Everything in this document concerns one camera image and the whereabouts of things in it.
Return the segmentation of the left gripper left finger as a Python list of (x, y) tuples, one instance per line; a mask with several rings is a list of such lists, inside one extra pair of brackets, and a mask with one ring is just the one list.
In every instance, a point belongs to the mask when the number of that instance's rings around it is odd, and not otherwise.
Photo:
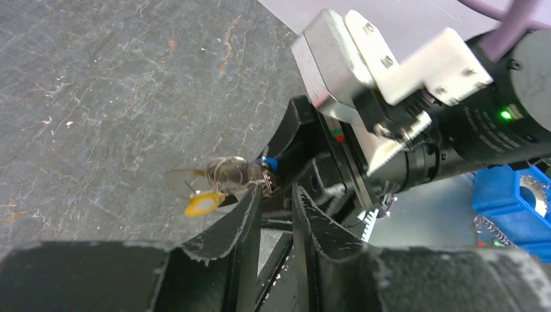
[(253, 311), (262, 192), (184, 243), (42, 241), (1, 261), (2, 311)]

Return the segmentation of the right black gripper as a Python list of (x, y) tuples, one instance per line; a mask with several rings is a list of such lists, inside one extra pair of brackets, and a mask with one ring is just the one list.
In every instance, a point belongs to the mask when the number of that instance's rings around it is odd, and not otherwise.
[(292, 218), (293, 184), (303, 187), (314, 203), (335, 220), (345, 220), (360, 211), (351, 162), (306, 96), (289, 101), (265, 150), (277, 167), (273, 170), (274, 191), (261, 204), (263, 219)]

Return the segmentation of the blue key tag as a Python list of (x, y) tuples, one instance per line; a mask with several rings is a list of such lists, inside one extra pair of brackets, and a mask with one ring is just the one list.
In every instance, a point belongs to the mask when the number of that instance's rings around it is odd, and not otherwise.
[(277, 159), (271, 157), (260, 157), (257, 160), (263, 168), (274, 173), (278, 171), (279, 163)]

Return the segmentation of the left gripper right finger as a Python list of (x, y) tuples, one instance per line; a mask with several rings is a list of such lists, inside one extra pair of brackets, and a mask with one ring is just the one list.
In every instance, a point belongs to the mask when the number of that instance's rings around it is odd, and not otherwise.
[(507, 248), (377, 248), (292, 187), (298, 311), (549, 311), (550, 276)]

